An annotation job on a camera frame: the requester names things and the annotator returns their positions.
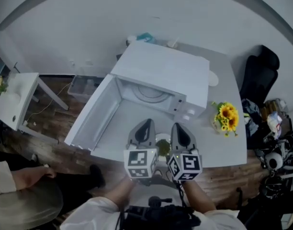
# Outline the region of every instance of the black chair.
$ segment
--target black chair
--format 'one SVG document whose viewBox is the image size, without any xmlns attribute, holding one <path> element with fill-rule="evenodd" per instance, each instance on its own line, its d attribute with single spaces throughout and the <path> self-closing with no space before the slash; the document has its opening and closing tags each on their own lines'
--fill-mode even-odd
<svg viewBox="0 0 293 230">
<path fill-rule="evenodd" d="M 261 46 L 259 56 L 249 56 L 240 91 L 241 99 L 249 99 L 262 107 L 265 99 L 278 77 L 280 60 L 265 46 Z"/>
</svg>

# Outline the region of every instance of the white shirt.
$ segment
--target white shirt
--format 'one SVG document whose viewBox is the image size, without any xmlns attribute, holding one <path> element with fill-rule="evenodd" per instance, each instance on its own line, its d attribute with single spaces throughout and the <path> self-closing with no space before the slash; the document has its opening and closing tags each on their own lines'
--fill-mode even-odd
<svg viewBox="0 0 293 230">
<path fill-rule="evenodd" d="M 16 185 L 6 161 L 0 162 L 0 194 L 15 192 Z"/>
<path fill-rule="evenodd" d="M 151 196 L 172 198 L 172 204 L 181 206 L 177 190 L 164 185 L 145 187 L 137 185 L 130 195 L 130 205 L 148 206 Z M 245 226 L 231 210 L 215 210 L 205 214 L 194 213 L 201 224 L 194 230 L 245 230 Z M 77 208 L 60 226 L 61 230 L 114 230 L 119 217 L 119 208 L 105 197 L 96 197 Z"/>
</svg>

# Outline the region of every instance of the cable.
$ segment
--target cable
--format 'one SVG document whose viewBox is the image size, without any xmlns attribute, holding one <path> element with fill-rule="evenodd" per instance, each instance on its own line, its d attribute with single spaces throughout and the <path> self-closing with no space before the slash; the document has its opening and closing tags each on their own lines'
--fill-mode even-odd
<svg viewBox="0 0 293 230">
<path fill-rule="evenodd" d="M 114 228 L 114 230 L 117 230 L 120 218 L 121 218 L 121 212 L 119 214 L 119 217 L 118 217 L 118 220 L 117 220 L 117 223 L 116 223 L 116 227 Z"/>
<path fill-rule="evenodd" d="M 168 173 L 169 171 L 170 171 L 169 169 L 166 171 L 166 178 L 168 179 L 169 182 L 171 182 L 170 179 L 169 179 L 169 177 L 168 177 L 168 175 L 167 175 L 167 173 Z"/>
<path fill-rule="evenodd" d="M 58 96 L 58 95 L 64 90 L 65 87 L 63 87 L 63 88 L 61 89 L 61 91 L 59 91 L 59 93 L 57 94 L 57 96 Z M 42 109 L 42 111 L 40 111 L 40 112 L 38 112 L 38 113 L 32 113 L 32 114 L 29 116 L 29 118 L 26 120 L 26 122 L 28 122 L 28 120 L 30 120 L 31 116 L 42 113 L 45 109 L 47 109 L 47 108 L 50 106 L 50 104 L 51 104 L 52 102 L 53 102 L 53 99 L 51 100 L 51 102 L 49 103 L 49 105 L 47 105 L 44 109 Z"/>
<path fill-rule="evenodd" d="M 184 201 L 184 192 L 182 191 L 182 185 L 176 181 L 174 181 L 174 184 L 176 185 L 176 188 L 178 189 L 179 191 L 179 194 L 180 194 L 180 200 L 181 200 L 181 204 L 183 207 L 187 207 L 185 201 Z"/>
</svg>

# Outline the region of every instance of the white table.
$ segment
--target white table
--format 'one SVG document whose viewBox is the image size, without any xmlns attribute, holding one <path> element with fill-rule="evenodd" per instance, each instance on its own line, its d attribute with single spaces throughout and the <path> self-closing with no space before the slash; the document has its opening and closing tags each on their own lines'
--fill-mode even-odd
<svg viewBox="0 0 293 230">
<path fill-rule="evenodd" d="M 195 135 L 197 146 L 202 155 L 204 168 L 232 166 L 247 163 L 247 140 L 242 105 L 232 67 L 226 55 L 185 44 L 179 44 L 178 50 L 210 61 L 210 70 L 219 78 L 219 84 L 209 87 L 208 106 L 202 115 L 187 128 Z M 210 116 L 214 113 L 211 102 L 231 102 L 239 111 L 238 137 L 230 134 L 226 138 L 217 134 L 210 124 Z M 116 161 L 123 161 L 123 150 L 128 134 L 140 121 L 152 118 L 156 133 L 171 133 L 174 124 L 172 115 L 123 100 L 112 120 L 103 133 L 92 155 Z"/>
<path fill-rule="evenodd" d="M 39 73 L 10 73 L 7 91 L 0 95 L 0 120 L 13 130 L 19 129 L 44 141 L 58 144 L 58 140 L 23 125 L 28 105 L 38 85 L 62 108 L 69 109 L 39 78 Z"/>
</svg>

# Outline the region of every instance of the microwave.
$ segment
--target microwave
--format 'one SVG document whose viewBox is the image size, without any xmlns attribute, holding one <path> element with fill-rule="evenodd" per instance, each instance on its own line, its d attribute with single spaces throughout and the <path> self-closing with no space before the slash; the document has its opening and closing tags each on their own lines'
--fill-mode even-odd
<svg viewBox="0 0 293 230">
<path fill-rule="evenodd" d="M 208 76 L 209 61 L 203 57 L 132 42 L 84 106 L 65 143 L 94 150 L 123 101 L 167 113 L 174 122 L 193 122 L 207 106 Z"/>
</svg>

